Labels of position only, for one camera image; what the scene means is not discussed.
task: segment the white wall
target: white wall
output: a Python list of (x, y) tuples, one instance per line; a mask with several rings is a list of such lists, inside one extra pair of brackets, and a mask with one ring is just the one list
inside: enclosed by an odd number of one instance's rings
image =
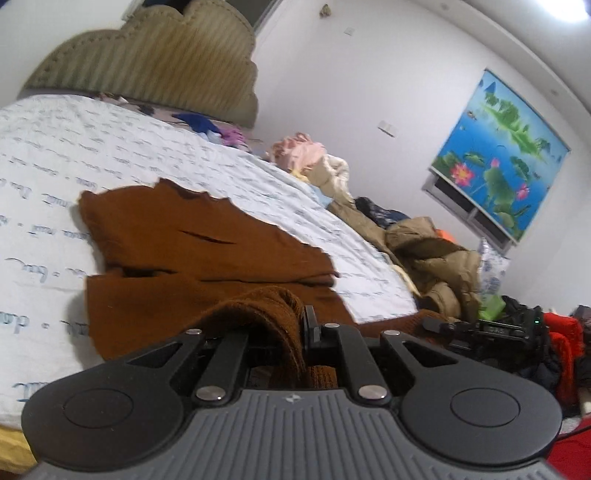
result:
[(119, 28), (131, 0), (9, 0), (0, 8), (0, 106), (14, 101), (41, 61), (86, 30)]
[[(591, 180), (586, 144), (514, 68), (422, 7), (405, 0), (334, 0), (330, 6), (333, 15), (318, 20), (312, 17), (316, 5), (292, 0), (297, 30), (305, 35), (290, 37), (286, 48), (298, 55), (288, 58), (287, 67), (261, 60), (267, 50), (282, 51), (283, 40), (275, 32), (291, 28), (292, 14), (283, 15), (274, 32), (259, 39), (257, 63), (268, 83), (258, 90), (255, 135), (270, 144), (296, 131), (308, 132), (349, 162), (354, 196), (369, 196), (411, 216), (431, 216), (438, 227), (475, 248), (476, 235), (421, 187), (483, 70), (490, 68), (572, 148), (539, 214), (511, 251), (504, 284), (504, 292), (518, 298), (527, 293), (532, 303), (556, 304), (560, 292), (537, 293), (531, 286), (550, 275), (548, 265), (583, 202)], [(304, 17), (308, 20), (302, 25)], [(347, 27), (355, 29), (352, 37), (343, 33)], [(377, 129), (382, 119), (396, 127), (396, 138)]]
[(255, 93), (259, 111), (268, 104), (275, 87), (320, 24), (320, 9), (326, 0), (281, 0), (256, 36), (252, 61), (258, 66)]

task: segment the beige jacket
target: beige jacket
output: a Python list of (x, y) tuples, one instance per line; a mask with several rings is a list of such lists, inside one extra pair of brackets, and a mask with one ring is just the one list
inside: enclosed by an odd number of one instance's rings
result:
[(428, 217), (392, 225), (385, 233), (385, 243), (439, 313), (468, 322), (478, 320), (477, 252), (441, 238)]

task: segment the pink clothing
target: pink clothing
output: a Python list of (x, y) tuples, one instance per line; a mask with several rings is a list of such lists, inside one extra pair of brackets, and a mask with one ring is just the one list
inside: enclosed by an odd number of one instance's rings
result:
[(312, 168), (326, 155), (323, 144), (313, 142), (308, 134), (300, 132), (274, 143), (271, 151), (277, 166), (287, 171)]

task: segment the upholstered headboard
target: upholstered headboard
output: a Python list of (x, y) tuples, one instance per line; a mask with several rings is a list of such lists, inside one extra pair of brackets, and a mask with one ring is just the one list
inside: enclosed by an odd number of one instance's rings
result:
[(140, 8), (120, 30), (78, 35), (57, 47), (26, 89), (110, 92), (253, 126), (255, 36), (223, 0), (193, 0), (184, 14)]

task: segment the blue clothing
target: blue clothing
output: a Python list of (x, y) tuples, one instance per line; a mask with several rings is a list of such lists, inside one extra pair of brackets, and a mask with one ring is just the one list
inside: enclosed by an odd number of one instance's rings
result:
[(173, 117), (185, 122), (196, 133), (206, 134), (212, 131), (216, 134), (221, 134), (220, 129), (209, 118), (199, 113), (175, 113)]
[(410, 218), (397, 210), (388, 210), (376, 205), (367, 197), (359, 197), (355, 199), (355, 206), (357, 210), (363, 213), (367, 218), (372, 219), (378, 226), (387, 230), (390, 225), (394, 225), (401, 220)]

